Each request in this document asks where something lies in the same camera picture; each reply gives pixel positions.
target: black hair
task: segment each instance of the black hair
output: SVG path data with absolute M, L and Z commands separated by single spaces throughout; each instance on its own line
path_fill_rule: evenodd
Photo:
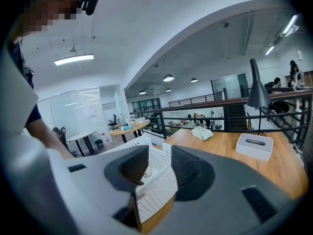
M 277 78 L 275 78 L 274 83 L 275 83 L 275 84 L 278 84 L 279 81 L 280 81 L 280 78 L 277 77 Z
M 58 135 L 61 134 L 61 132 L 60 132 L 60 130 L 59 130 L 58 127 L 54 127 L 54 128 L 52 129 L 52 131 L 55 132 L 55 133 L 57 133 Z
M 290 61 L 290 78 L 292 81 L 295 81 L 294 75 L 299 71 L 298 65 L 295 63 L 295 61 Z

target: wooden tabletop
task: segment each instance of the wooden tabletop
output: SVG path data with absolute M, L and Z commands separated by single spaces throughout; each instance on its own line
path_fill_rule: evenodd
M 291 199 L 305 194 L 309 183 L 296 152 L 281 132 L 266 133 L 273 139 L 273 152 L 269 161 L 261 161 L 237 153 L 236 143 L 240 133 L 213 132 L 214 136 L 201 141 L 194 137 L 191 130 L 180 129 L 165 143 L 198 149 L 212 154 L 239 160 L 284 190 Z
M 87 132 L 84 132 L 84 133 L 80 133 L 80 134 L 77 134 L 71 138 L 69 138 L 67 141 L 68 142 L 71 142 L 71 141 L 75 141 L 75 140 L 78 140 L 78 139 L 82 139 L 84 137 L 87 137 L 88 135 L 94 133 L 95 131 L 87 131 Z
M 130 132 L 134 132 L 134 131 L 140 130 L 140 129 L 146 127 L 149 124 L 150 124 L 150 120 L 148 122 L 146 122 L 146 123 L 135 123 L 135 124 L 132 125 L 133 128 L 131 130 L 127 130 L 127 131 L 122 131 L 122 130 L 110 131 L 110 134 L 113 135 L 113 136 L 124 135 L 124 134 L 130 133 Z

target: perforated basket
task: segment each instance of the perforated basket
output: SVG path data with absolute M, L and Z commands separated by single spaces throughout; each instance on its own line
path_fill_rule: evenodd
M 156 214 L 177 192 L 177 180 L 171 167 L 171 145 L 163 143 L 162 151 L 155 148 L 149 137 L 141 136 L 108 152 L 116 152 L 136 145 L 149 146 L 149 165 L 152 174 L 142 178 L 143 185 L 137 186 L 136 200 L 140 222 Z

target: man's arm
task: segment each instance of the man's arm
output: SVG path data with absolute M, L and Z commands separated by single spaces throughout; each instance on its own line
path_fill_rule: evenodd
M 64 159 L 72 159 L 74 156 L 64 147 L 60 140 L 46 126 L 42 118 L 26 125 L 26 129 L 32 137 L 38 138 L 46 148 L 59 151 Z

